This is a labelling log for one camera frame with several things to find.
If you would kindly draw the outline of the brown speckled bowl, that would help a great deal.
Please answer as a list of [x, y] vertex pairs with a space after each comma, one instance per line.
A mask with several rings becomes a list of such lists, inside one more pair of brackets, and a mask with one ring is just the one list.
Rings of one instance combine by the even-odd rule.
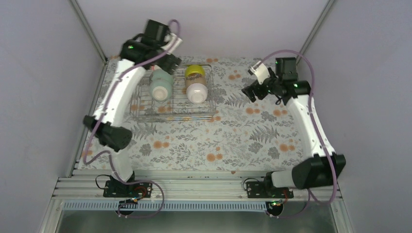
[[193, 73], [185, 77], [185, 86], [188, 88], [192, 84], [202, 84], [207, 85], [204, 75], [200, 73]]

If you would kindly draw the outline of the wire dish rack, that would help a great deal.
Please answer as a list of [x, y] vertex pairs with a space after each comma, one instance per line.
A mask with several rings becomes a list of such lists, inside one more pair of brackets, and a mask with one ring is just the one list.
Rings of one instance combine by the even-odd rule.
[[205, 70], [208, 95], [203, 103], [188, 100], [185, 86], [185, 70], [190, 64], [181, 65], [173, 74], [172, 96], [164, 102], [155, 101], [149, 94], [150, 75], [147, 71], [137, 85], [131, 100], [129, 113], [138, 122], [210, 120], [216, 110], [213, 97], [212, 66], [199, 64]]

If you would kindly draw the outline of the yellow green bowl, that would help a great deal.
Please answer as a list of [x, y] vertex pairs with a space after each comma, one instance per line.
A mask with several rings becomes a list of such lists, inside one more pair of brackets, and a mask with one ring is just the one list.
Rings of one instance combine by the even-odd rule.
[[201, 76], [205, 76], [205, 70], [201, 65], [189, 65], [185, 70], [185, 77], [192, 74], [200, 74]]

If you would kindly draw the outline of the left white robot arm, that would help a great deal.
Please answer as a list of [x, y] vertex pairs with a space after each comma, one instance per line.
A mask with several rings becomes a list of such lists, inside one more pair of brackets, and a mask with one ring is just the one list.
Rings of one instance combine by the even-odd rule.
[[167, 24], [149, 19], [143, 33], [122, 44], [115, 76], [101, 104], [92, 115], [84, 116], [83, 125], [90, 130], [90, 138], [97, 138], [107, 149], [90, 160], [84, 157], [83, 163], [89, 165], [102, 154], [108, 154], [111, 179], [117, 182], [116, 190], [124, 197], [134, 193], [136, 184], [129, 156], [124, 152], [133, 136], [122, 127], [125, 109], [150, 68], [172, 76], [179, 67], [181, 59], [173, 52], [182, 43], [180, 32], [181, 25], [176, 19]]

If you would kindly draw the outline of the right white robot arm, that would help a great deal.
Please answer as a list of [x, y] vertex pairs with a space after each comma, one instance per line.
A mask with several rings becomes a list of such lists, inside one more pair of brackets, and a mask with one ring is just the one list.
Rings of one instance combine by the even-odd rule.
[[292, 115], [300, 133], [305, 160], [292, 169], [269, 172], [263, 185], [270, 198], [281, 193], [283, 187], [307, 189], [334, 185], [346, 165], [344, 155], [337, 154], [327, 139], [310, 96], [308, 81], [299, 80], [294, 57], [277, 58], [275, 69], [261, 61], [248, 69], [256, 81], [242, 89], [251, 102], [268, 94], [280, 98]]

